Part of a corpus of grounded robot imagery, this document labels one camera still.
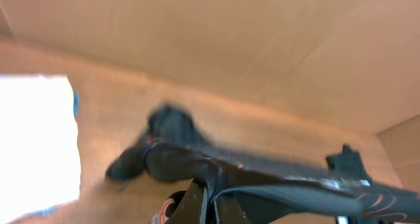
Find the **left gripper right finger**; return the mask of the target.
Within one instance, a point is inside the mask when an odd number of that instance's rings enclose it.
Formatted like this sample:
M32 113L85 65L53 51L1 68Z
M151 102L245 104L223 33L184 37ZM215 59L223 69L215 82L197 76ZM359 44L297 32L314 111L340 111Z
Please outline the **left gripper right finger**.
M220 196L213 204L216 224L251 224L233 196Z

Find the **black orange patterned jersey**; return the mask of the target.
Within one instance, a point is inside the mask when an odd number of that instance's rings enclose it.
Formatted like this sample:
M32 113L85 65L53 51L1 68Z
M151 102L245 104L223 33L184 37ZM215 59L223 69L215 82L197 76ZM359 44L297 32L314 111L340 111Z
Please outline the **black orange patterned jersey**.
M147 172L163 182L196 180L208 191L206 223L216 223L213 202L233 196L252 223L293 213L343 218L347 223L418 223L419 195L374 180L363 185L337 171L216 145L192 116L164 104L148 117L144 133L108 167L127 181Z

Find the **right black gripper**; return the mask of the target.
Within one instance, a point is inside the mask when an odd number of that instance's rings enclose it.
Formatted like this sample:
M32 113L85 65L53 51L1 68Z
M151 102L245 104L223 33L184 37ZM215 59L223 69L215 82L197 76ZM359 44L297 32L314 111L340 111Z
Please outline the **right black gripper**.
M329 155L325 160L329 170L361 181L363 185L370 185L373 182L365 170L360 153L353 150L349 144L343 145L341 153Z

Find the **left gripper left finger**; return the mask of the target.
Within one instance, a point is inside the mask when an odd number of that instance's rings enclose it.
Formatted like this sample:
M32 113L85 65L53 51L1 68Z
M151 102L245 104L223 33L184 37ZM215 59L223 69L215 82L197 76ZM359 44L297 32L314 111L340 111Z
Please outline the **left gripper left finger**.
M193 180L166 224L206 224L208 191Z

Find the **white folded shorts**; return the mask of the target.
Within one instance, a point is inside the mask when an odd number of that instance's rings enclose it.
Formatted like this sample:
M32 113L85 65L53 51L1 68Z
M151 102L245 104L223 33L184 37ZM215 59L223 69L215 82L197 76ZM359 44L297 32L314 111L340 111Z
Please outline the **white folded shorts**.
M66 76L1 76L1 222L79 199L74 91Z

